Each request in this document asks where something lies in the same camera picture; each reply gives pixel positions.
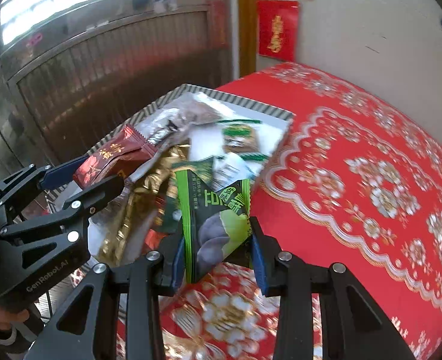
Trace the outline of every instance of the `table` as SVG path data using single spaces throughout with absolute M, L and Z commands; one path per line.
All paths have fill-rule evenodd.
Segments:
M 219 90 L 297 115 L 253 195 L 263 231 L 307 263 L 346 264 L 427 359 L 442 341 L 442 146 L 379 98 L 301 64 Z M 262 297 L 252 271 L 220 265 L 162 305 L 167 358 L 271 359 L 278 302 Z M 313 320 L 320 359 L 316 296 Z

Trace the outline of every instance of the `triangular cutout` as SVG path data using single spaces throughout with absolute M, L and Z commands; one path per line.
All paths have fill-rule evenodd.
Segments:
M 66 310 L 59 320 L 58 330 L 76 335 L 84 333 L 93 290 L 91 286 L 85 286 L 81 290 L 77 298 L 69 306 L 69 309 Z
M 25 250 L 23 252 L 23 268 L 26 269 L 34 264 L 36 261 L 42 259 L 50 251 L 56 249 L 57 244 L 55 242 L 33 249 Z
M 351 308 L 354 328 L 358 332 L 373 332 L 381 328 L 381 322 L 361 294 L 352 286 L 347 286 L 347 299 Z

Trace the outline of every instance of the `silver bolt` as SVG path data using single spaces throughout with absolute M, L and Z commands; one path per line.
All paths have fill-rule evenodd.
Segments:
M 282 251 L 278 254 L 278 258 L 281 261 L 289 261 L 290 259 L 292 259 L 292 254 L 288 251 Z
M 107 269 L 106 264 L 96 264 L 93 268 L 95 274 L 101 274 Z
M 333 264 L 333 271 L 337 274 L 343 274 L 346 271 L 346 266 L 340 262 L 336 262 Z
M 159 257 L 161 257 L 161 253 L 159 253 L 157 250 L 152 250 L 146 255 L 146 258 L 149 261 L 156 261 L 159 259 Z
M 79 239 L 79 233 L 77 231 L 72 231 L 68 234 L 69 242 L 76 242 Z

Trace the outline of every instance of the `black and green snack wrapper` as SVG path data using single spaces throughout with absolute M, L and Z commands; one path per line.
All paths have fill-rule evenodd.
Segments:
M 250 181 L 214 192 L 191 170 L 176 172 L 186 253 L 186 280 L 196 283 L 252 234 Z
M 210 187 L 213 181 L 213 166 L 214 157 L 201 161 L 181 161 L 172 166 L 171 177 L 166 192 L 166 205 L 163 209 L 162 223 L 157 228 L 158 232 L 167 234 L 175 233 L 181 218 L 181 209 L 179 208 L 178 201 L 178 184 L 175 172 L 189 169 L 197 174 L 200 179 Z

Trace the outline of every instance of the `dark red candy wrapper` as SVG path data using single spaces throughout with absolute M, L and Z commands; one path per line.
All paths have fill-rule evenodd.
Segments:
M 156 151 L 146 138 L 128 124 L 84 161 L 73 179 L 82 189 L 115 174 L 125 179 L 153 158 Z

